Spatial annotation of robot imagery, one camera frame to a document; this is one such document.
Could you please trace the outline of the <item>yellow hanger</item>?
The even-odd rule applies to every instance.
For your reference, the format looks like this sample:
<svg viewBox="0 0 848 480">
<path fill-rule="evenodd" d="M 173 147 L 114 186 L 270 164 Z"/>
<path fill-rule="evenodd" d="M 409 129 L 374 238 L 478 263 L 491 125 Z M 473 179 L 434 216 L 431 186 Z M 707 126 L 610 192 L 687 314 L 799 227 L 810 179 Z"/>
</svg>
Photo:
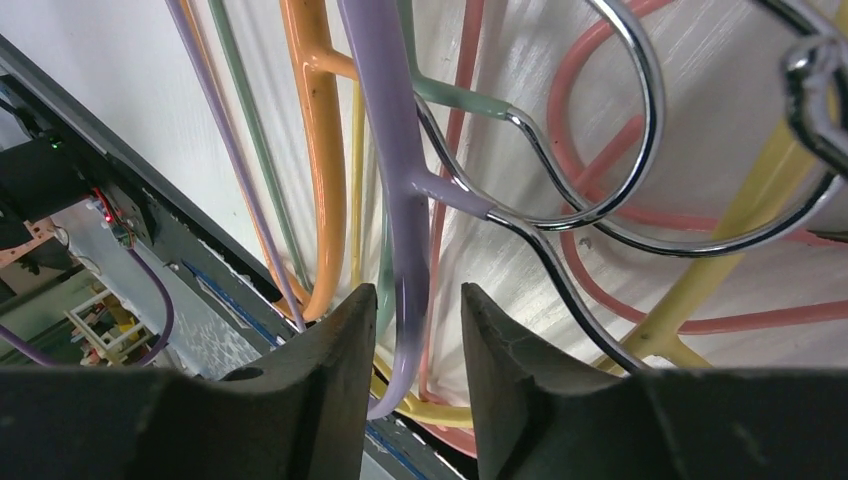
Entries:
<svg viewBox="0 0 848 480">
<path fill-rule="evenodd" d="M 804 147 L 828 166 L 828 172 L 822 177 L 809 198 L 798 205 L 795 210 L 737 236 L 701 243 L 674 243 L 639 236 L 611 222 L 610 215 L 612 212 L 599 222 L 589 225 L 597 227 L 606 235 L 630 247 L 653 254 L 682 258 L 710 258 L 737 254 L 788 235 L 792 229 L 828 202 L 830 197 L 840 189 L 847 175 L 847 154 L 841 145 L 842 131 L 829 128 L 827 114 L 823 108 L 817 108 L 807 115 L 801 112 L 801 105 L 802 103 L 798 99 L 792 99 L 789 103 L 788 117 L 791 127 Z M 485 192 L 478 190 L 465 178 L 463 170 L 446 148 L 442 132 L 442 139 L 434 145 L 425 131 L 424 124 L 419 123 L 419 125 L 428 170 L 439 177 L 453 181 L 454 177 L 446 168 L 448 165 L 453 165 L 461 172 L 458 180 L 465 186 L 470 186 L 472 192 L 482 194 L 485 199 L 493 201 L 497 206 L 506 207 L 491 199 Z M 517 214 L 508 207 L 506 209 L 509 213 Z M 530 222 L 535 220 L 530 217 L 518 216 Z M 371 387 L 369 400 L 384 392 L 391 372 L 386 381 L 378 382 Z"/>
</svg>

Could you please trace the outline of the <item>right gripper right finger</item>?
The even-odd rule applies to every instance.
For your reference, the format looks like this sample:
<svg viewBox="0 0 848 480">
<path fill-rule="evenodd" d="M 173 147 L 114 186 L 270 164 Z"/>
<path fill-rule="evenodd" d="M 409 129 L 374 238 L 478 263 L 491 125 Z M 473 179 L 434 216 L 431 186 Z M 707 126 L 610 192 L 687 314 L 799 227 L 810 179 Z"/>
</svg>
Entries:
<svg viewBox="0 0 848 480">
<path fill-rule="evenodd" d="M 461 289 L 484 479 L 843 479 L 843 369 L 597 370 Z"/>
</svg>

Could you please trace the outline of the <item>purple hanger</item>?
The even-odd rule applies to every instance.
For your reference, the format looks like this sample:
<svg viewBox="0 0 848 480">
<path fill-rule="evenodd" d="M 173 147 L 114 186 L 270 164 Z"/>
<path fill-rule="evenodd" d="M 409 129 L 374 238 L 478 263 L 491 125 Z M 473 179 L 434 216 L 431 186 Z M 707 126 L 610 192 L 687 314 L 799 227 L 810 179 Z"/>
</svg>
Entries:
<svg viewBox="0 0 848 480">
<path fill-rule="evenodd" d="M 272 236 L 266 220 L 258 214 L 261 209 L 253 190 L 245 160 L 235 133 L 225 102 L 219 93 L 218 84 L 210 67 L 202 35 L 198 33 L 190 6 L 186 1 L 165 1 L 176 25 L 178 33 L 189 55 L 196 76 L 206 96 L 219 132 L 224 140 L 236 174 L 242 194 L 253 219 L 254 229 L 260 240 L 272 279 L 281 289 L 287 308 L 283 315 L 294 320 L 299 331 L 305 331 L 305 319 L 320 317 L 326 306 L 317 306 L 313 312 L 301 310 L 291 286 L 288 271 L 274 253 Z M 436 200 L 456 210 L 477 218 L 487 220 L 516 232 L 535 251 L 544 265 L 557 292 L 574 316 L 584 333 L 608 357 L 632 372 L 647 368 L 638 358 L 628 353 L 600 325 L 590 313 L 588 307 L 577 293 L 569 279 L 562 262 L 553 252 L 553 247 L 529 220 L 517 214 L 509 213 L 506 207 L 497 206 L 485 199 L 482 194 L 472 192 L 470 186 L 452 183 L 428 170 L 425 161 L 419 123 L 423 123 L 430 140 L 438 143 L 442 139 L 441 131 L 428 116 L 428 107 L 418 96 L 414 97 L 413 80 L 408 67 L 409 58 L 403 43 L 401 15 L 395 1 L 337 1 L 342 22 L 349 42 L 352 59 L 342 55 L 338 61 L 332 50 L 319 51 L 329 33 L 326 25 L 324 1 L 311 6 L 310 1 L 283 1 L 284 26 L 292 60 L 302 70 L 297 78 L 299 99 L 306 133 L 317 140 L 308 140 L 310 161 L 313 164 L 313 189 L 318 200 L 329 198 L 334 189 L 330 180 L 322 180 L 324 171 L 334 173 L 336 167 L 319 165 L 319 160 L 333 160 L 334 153 L 321 153 L 319 147 L 331 146 L 330 140 L 322 140 L 321 135 L 332 136 L 335 127 L 324 132 L 322 120 L 316 115 L 316 109 L 332 110 L 337 100 L 328 100 L 329 106 L 323 106 L 326 98 L 335 95 L 334 76 L 351 73 L 355 68 L 355 77 L 364 94 L 365 110 L 376 150 L 380 168 L 383 192 L 388 202 L 388 225 L 391 229 L 393 247 L 393 278 L 396 300 L 396 350 L 388 385 L 384 392 L 369 400 L 367 420 L 383 418 L 399 407 L 416 378 L 413 363 L 423 357 L 425 339 L 429 327 L 425 320 L 429 301 L 430 261 L 426 255 L 425 240 L 429 236 L 428 200 Z M 639 25 L 632 12 L 621 1 L 600 1 L 595 6 L 602 16 L 612 21 L 622 38 L 635 49 L 637 71 L 645 83 L 647 113 L 654 115 L 659 100 L 654 99 L 652 89 L 661 90 L 661 86 L 649 86 L 654 80 L 657 66 L 652 49 L 643 52 L 645 31 Z M 321 207 L 318 205 L 318 226 L 325 230 L 345 226 L 345 214 L 336 212 L 342 207 Z"/>
</svg>

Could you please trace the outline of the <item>green hanger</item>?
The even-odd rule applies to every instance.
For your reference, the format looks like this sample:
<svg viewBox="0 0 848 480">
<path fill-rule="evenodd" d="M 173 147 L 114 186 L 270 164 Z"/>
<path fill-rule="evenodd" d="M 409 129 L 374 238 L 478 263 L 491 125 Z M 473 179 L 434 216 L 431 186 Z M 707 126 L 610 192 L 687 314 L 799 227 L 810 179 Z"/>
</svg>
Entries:
<svg viewBox="0 0 848 480">
<path fill-rule="evenodd" d="M 523 111 L 508 102 L 424 76 L 419 71 L 417 63 L 411 2 L 388 1 L 385 5 L 389 9 L 389 18 L 396 27 L 389 38 L 394 42 L 404 44 L 396 50 L 400 57 L 395 60 L 394 64 L 410 76 L 410 91 L 426 101 L 448 106 L 457 111 L 509 121 L 520 127 L 525 137 L 533 143 L 539 158 L 547 165 L 560 193 L 577 210 L 576 214 L 561 219 L 535 219 L 532 222 L 534 226 L 546 231 L 565 231 L 597 223 L 623 204 L 641 184 L 643 176 L 654 161 L 657 143 L 663 131 L 665 114 L 665 94 L 658 59 L 639 21 L 640 15 L 647 10 L 648 2 L 596 1 L 593 4 L 594 8 L 606 18 L 608 25 L 617 31 L 622 41 L 629 48 L 643 89 L 644 132 L 639 155 L 629 176 L 617 190 L 592 207 L 582 205 L 582 199 L 575 185 L 568 181 L 555 164 L 552 147 L 540 136 L 533 120 Z M 463 210 L 473 216 L 484 217 L 494 208 L 493 202 L 484 199 L 481 194 L 473 193 L 458 180 L 461 172 L 457 167 L 453 165 L 446 167 L 454 177 L 453 181 L 447 181 L 444 178 L 432 175 L 424 167 L 407 168 L 404 161 L 403 156 L 390 158 L 382 168 L 384 191 L 391 199 L 396 201 L 389 214 L 389 218 L 393 222 L 390 230 L 395 238 L 400 237 L 405 231 L 411 230 L 414 225 L 421 225 L 426 216 L 422 209 L 412 213 L 403 213 L 400 210 L 403 205 L 400 196 L 407 190 L 403 185 L 406 173 L 419 174 L 419 179 L 415 180 L 413 184 L 421 189 L 422 194 L 429 195 L 457 210 Z"/>
</svg>

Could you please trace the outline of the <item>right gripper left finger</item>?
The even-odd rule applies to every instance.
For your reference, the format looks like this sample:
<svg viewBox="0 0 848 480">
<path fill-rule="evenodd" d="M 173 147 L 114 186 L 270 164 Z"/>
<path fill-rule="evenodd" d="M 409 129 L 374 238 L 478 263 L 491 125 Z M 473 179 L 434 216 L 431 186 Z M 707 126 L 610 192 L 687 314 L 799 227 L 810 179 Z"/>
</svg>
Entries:
<svg viewBox="0 0 848 480">
<path fill-rule="evenodd" d="M 163 368 L 5 367 L 5 479 L 356 479 L 376 290 L 223 379 Z"/>
</svg>

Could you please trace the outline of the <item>orange hanger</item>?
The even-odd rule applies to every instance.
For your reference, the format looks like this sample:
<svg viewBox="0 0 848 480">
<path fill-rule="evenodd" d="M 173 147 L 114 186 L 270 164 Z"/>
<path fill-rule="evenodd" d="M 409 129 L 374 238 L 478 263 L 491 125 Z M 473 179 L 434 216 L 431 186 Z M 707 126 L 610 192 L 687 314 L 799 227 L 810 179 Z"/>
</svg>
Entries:
<svg viewBox="0 0 848 480">
<path fill-rule="evenodd" d="M 313 290 L 306 292 L 293 287 L 293 277 L 274 245 L 190 4 L 170 1 L 167 6 L 229 155 L 272 279 L 283 293 L 284 300 L 274 306 L 303 330 L 306 322 L 319 319 L 329 309 L 342 273 L 347 210 L 336 79 L 339 76 L 356 79 L 352 60 L 333 48 L 324 2 L 281 2 L 316 206 L 317 278 Z"/>
</svg>

